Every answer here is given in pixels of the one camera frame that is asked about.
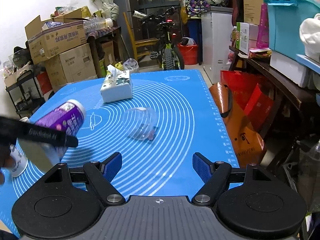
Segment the person's left hand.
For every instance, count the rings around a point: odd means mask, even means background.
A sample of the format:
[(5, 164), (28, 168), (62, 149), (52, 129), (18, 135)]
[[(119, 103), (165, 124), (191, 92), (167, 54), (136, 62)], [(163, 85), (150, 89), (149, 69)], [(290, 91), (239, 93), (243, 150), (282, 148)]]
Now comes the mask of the person's left hand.
[[(11, 150), (9, 146), (0, 146), (0, 168), (12, 168), (15, 166), (14, 159), (10, 156)], [(0, 184), (4, 184), (5, 176), (2, 171), (0, 171)]]

